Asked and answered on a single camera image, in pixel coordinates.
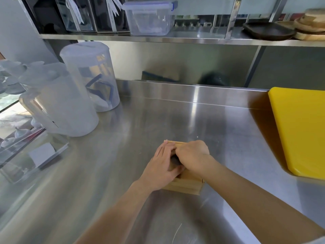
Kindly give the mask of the person's left hand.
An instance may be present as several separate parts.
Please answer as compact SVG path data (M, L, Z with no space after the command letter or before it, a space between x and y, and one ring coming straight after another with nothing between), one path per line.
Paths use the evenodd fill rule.
M172 169L170 169L169 166L172 151L175 149L176 144L168 140L164 140L157 148L154 156L151 158L138 180L142 189L151 193L162 189L173 180L171 178Z

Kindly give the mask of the person's right hand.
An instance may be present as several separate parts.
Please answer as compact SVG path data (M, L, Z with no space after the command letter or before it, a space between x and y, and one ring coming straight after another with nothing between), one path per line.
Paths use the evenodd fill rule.
M208 170L216 164L205 142L195 140L181 146L189 146L189 168L187 169L204 178Z

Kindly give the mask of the small wooden box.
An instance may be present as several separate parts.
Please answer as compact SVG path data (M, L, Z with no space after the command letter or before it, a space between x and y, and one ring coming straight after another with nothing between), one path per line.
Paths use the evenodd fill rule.
M192 195L200 195L204 184L204 179L185 168L182 173L176 176L162 189Z

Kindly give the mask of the person's right forearm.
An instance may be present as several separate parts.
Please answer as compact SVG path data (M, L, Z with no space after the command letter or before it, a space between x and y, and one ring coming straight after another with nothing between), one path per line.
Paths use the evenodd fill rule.
M204 156L202 177L261 244L325 244L324 228L212 156Z

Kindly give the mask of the person's left forearm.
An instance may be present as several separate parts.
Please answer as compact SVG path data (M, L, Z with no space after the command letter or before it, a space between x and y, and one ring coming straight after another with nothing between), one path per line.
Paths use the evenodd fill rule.
M74 244L124 244L144 203L155 190L143 180L136 180Z

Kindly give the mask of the stainless steel shelf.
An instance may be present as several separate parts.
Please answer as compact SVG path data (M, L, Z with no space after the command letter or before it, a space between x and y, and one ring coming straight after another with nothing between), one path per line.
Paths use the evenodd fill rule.
M226 78L226 86L325 89L325 42L259 41L242 32L246 21L289 21L325 0L177 0L176 14L196 14L211 27L177 26L165 36L74 32L41 34L60 46L98 40L109 46L117 78L141 79L142 72L171 74L174 81L198 84L206 74Z

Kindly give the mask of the tall clear plastic pitcher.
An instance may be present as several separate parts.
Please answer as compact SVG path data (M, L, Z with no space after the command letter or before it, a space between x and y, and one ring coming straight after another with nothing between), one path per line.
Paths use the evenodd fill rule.
M86 41L65 46L60 57L78 83L82 83L97 112L114 109L120 103L109 47Z

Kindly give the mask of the yellow cutting board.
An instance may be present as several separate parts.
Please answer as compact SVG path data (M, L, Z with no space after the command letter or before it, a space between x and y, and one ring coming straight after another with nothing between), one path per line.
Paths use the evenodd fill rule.
M273 87L268 96L289 171L325 180L325 90Z

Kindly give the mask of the wide clear plastic pitcher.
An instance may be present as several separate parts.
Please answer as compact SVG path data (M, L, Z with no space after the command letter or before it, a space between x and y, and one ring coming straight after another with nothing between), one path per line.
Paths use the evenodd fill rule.
M20 103L50 133L81 137L99 124L85 86L74 80L64 63L27 68L18 81L26 90Z

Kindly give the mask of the white label card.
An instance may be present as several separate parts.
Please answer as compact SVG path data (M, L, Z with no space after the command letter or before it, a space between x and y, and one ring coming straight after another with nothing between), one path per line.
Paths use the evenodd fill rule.
M36 168L40 167L47 160L49 160L56 151L51 143L44 143L41 146L28 152L29 157L32 159Z

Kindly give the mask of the clear lidded container blue clips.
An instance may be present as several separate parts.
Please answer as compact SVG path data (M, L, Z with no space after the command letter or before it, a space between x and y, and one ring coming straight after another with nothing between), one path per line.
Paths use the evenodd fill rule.
M129 1L122 5L131 36L165 36L175 24L178 1Z

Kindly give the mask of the clear acrylic bin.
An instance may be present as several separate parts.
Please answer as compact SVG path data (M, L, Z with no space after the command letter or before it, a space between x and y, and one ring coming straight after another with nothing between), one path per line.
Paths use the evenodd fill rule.
M125 11L121 9L115 17L107 7L106 0L90 0L95 30L99 33L129 33Z
M95 32L90 0L55 0L69 32Z

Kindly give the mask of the clear glass display case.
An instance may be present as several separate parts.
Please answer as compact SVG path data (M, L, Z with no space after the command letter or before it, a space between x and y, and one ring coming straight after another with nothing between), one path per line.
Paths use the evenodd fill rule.
M56 160L69 145L63 135L48 133L35 118L31 120L30 124L33 129L16 128L14 137L4 139L0 143L0 173L13 184L26 180L31 174L44 169L53 160ZM51 143L56 153L36 168L28 152L44 143Z

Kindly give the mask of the bundle of white paper tags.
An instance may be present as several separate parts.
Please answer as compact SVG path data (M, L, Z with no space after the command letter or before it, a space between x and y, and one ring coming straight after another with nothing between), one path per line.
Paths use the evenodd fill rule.
M83 18L81 16L81 13L79 11L79 8L77 6L77 4L75 3L74 0L66 0L66 7L71 11L73 11L73 13L76 16L76 19L78 21L78 24L84 24Z
M121 11L122 3L120 0L106 0L107 7L110 9L115 17L119 16L118 9Z

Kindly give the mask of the stack of light wooden boards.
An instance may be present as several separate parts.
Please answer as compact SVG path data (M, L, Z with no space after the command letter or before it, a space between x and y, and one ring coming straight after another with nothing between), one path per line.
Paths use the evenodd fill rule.
M311 8L293 21L277 21L277 24L295 32L293 38L304 41L325 41L325 8Z

